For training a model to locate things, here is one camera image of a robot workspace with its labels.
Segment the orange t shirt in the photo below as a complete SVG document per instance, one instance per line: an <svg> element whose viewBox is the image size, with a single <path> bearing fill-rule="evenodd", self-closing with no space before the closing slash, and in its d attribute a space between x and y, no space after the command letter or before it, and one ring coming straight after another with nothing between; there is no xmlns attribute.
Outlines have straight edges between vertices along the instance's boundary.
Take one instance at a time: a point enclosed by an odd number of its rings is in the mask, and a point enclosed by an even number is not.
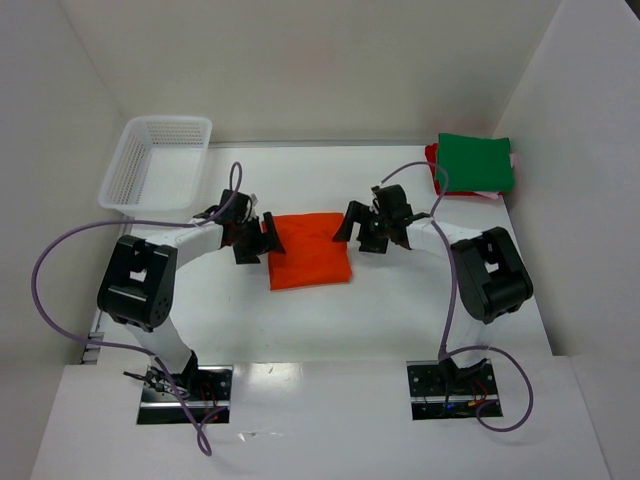
<svg viewBox="0 0 640 480"><path fill-rule="evenodd" d="M333 241L343 219L338 212L275 216L285 253L268 254L270 290L348 283L352 269L347 246Z"/></svg>

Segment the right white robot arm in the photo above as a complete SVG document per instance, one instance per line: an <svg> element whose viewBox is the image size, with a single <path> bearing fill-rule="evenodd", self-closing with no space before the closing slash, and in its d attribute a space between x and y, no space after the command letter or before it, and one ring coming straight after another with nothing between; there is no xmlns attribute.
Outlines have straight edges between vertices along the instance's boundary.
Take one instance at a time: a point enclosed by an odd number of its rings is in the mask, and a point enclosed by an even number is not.
<svg viewBox="0 0 640 480"><path fill-rule="evenodd" d="M467 314L484 325L518 311L534 293L533 282L509 232L502 227L473 230L436 220L435 212L416 213L399 185L376 186L370 206L352 200L334 242L356 241L361 252L384 254L393 243L406 250L442 253L449 263L451 292L440 345L438 364L447 377L460 375L453 358L482 351L485 345L448 349L455 304L462 302Z"/></svg>

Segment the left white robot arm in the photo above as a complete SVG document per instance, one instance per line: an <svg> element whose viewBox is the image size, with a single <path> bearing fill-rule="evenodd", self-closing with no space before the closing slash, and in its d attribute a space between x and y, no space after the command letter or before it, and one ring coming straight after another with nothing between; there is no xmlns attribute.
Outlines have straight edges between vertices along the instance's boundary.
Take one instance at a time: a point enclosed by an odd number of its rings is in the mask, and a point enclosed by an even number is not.
<svg viewBox="0 0 640 480"><path fill-rule="evenodd" d="M196 353L181 339L170 312L177 271L218 250L233 249L238 265L258 264L263 254L286 252L270 212L258 215L255 198L225 189L221 203L184 227L148 238L118 239L97 296L98 308L150 352L153 380L169 377L184 392L205 382Z"/></svg>

